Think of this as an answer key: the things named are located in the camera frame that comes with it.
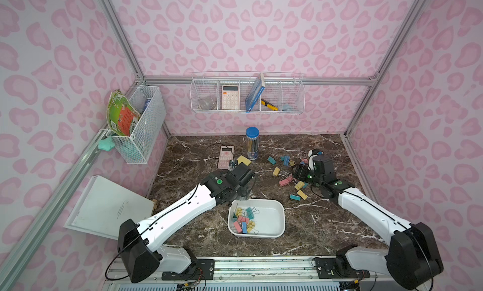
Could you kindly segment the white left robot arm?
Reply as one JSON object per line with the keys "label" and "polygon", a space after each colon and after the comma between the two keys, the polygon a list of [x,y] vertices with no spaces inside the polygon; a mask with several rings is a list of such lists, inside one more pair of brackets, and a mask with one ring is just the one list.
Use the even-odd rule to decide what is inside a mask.
{"label": "white left robot arm", "polygon": [[216,170],[188,194],[166,209],[136,223],[126,220],[119,227],[118,256],[131,283],[140,283],[162,272],[164,280],[198,280],[209,270],[191,250],[165,246],[178,230],[218,205],[246,200],[255,172],[241,163],[232,170]]}

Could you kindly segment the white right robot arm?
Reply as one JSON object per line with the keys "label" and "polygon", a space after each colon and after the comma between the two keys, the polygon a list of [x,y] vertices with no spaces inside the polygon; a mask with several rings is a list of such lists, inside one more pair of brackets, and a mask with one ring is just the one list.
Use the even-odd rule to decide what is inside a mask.
{"label": "white right robot arm", "polygon": [[317,189],[327,199],[359,218],[376,232],[388,249],[349,245],[336,253],[336,273],[374,272],[392,277],[402,288],[415,290],[444,271],[434,233],[424,223],[413,224],[389,212],[364,195],[354,184],[339,179],[333,160],[320,150],[311,150],[307,161],[291,168],[295,180]]}

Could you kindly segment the dark pink binder clip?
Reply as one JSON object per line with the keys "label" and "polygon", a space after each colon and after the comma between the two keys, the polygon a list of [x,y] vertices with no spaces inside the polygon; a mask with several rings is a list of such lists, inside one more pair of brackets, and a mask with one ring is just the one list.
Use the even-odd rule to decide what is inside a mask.
{"label": "dark pink binder clip", "polygon": [[238,222],[236,222],[236,221],[235,221],[235,222],[233,223],[233,225],[234,225],[234,227],[235,227],[235,229],[236,229],[237,233],[242,233],[242,232],[243,232],[243,229],[242,229],[241,225],[240,225]]}

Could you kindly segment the white storage tray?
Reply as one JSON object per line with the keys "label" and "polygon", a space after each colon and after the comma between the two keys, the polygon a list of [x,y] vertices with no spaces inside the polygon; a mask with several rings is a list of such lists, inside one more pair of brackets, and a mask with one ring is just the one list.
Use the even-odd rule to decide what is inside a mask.
{"label": "white storage tray", "polygon": [[[259,211],[253,220],[250,220],[245,212],[249,207]],[[235,221],[241,225],[242,233],[237,233],[233,225]],[[285,232],[285,210],[283,205],[276,200],[236,200],[229,209],[227,226],[229,232],[234,236],[275,239]]]}

